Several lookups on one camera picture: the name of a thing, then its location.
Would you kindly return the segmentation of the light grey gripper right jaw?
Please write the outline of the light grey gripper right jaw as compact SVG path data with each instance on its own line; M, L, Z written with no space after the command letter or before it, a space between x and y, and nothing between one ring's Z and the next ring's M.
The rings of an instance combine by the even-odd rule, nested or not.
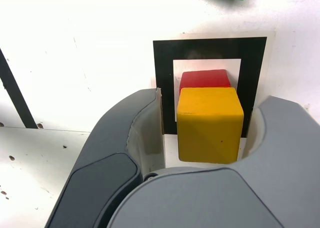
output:
M320 126L299 104L269 97L263 139L225 166L156 176L119 205L110 228L317 228Z

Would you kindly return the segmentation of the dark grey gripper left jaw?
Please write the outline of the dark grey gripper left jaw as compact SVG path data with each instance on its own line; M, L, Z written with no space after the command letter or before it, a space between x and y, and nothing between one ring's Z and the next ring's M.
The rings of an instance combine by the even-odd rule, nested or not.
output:
M48 228L105 228L144 176L165 167L161 99L160 89L143 89L100 118L60 193Z

